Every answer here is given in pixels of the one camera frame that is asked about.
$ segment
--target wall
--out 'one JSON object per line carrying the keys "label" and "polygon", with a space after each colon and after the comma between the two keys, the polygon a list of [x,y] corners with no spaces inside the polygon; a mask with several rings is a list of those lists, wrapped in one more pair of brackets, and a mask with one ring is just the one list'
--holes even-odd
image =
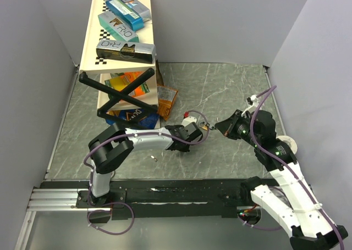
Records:
{"label": "wall", "polygon": [[[307,181],[328,214],[350,233],[351,9],[350,0],[308,0],[269,69]],[[346,249],[351,248],[349,237]]]}
{"label": "wall", "polygon": [[43,179],[73,64],[38,0],[0,0],[0,245],[13,249]]}
{"label": "wall", "polygon": [[[91,0],[40,0],[80,62]],[[162,62],[270,66],[306,0],[152,0]]]}

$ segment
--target black and white checkered pattern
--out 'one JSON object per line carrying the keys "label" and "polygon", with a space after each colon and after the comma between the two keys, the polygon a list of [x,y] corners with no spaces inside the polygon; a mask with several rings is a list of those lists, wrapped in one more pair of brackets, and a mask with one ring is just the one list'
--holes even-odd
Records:
{"label": "black and white checkered pattern", "polygon": [[[105,11],[109,11],[109,9],[107,8],[105,2],[103,2],[103,9],[102,9],[103,12]],[[110,39],[110,33],[108,31],[106,31],[105,29],[101,29],[100,30],[100,34],[99,34],[99,40],[102,40],[103,38],[106,39],[106,40],[109,40]],[[99,65],[99,64],[107,64],[107,62],[105,61],[104,58],[99,58],[99,57],[96,57],[95,58],[95,64],[96,65]]]}

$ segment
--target gray marble surface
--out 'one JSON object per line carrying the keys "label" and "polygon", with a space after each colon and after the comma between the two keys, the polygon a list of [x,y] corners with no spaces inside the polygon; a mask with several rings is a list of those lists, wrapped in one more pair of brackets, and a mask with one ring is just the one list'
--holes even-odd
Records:
{"label": "gray marble surface", "polygon": [[[165,124],[180,124],[186,110],[203,112],[214,124],[228,118],[236,109],[245,109],[245,99],[268,88],[265,70],[260,65],[165,63],[160,71],[166,86],[179,90],[172,114]],[[65,117],[48,179],[87,179],[89,170],[82,160],[88,143],[108,127],[96,116],[98,92],[79,82]],[[265,103],[282,127],[272,97]],[[151,155],[158,159],[155,162]],[[189,153],[148,150],[132,152],[116,171],[115,179],[201,179],[268,177],[256,160],[253,148],[244,141],[225,138],[211,131],[206,142],[192,146]]]}

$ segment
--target blue package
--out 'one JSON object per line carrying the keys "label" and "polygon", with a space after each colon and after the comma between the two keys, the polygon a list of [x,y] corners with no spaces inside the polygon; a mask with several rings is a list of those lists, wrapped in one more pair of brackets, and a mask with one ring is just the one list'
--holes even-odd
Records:
{"label": "blue package", "polygon": [[[121,110],[121,111],[110,111],[109,114],[114,115],[118,118],[124,120],[131,120],[136,116],[145,116],[141,121],[138,122],[139,125],[144,126],[149,129],[154,129],[156,123],[158,122],[159,115],[156,113],[147,114],[143,109],[131,109],[131,110]],[[106,119],[106,123],[109,125],[113,125],[115,121],[111,121]]]}
{"label": "blue package", "polygon": [[133,31],[144,27],[143,18],[121,0],[106,0],[105,3],[111,12],[120,17]]}

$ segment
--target round white object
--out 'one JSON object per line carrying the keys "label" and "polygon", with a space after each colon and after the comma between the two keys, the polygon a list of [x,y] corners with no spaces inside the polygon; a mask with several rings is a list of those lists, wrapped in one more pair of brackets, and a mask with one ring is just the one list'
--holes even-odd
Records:
{"label": "round white object", "polygon": [[285,142],[286,144],[288,144],[288,146],[291,148],[292,152],[294,154],[297,153],[298,150],[298,146],[296,141],[294,141],[294,139],[292,137],[289,136],[277,136],[278,139],[280,139],[282,142]]}

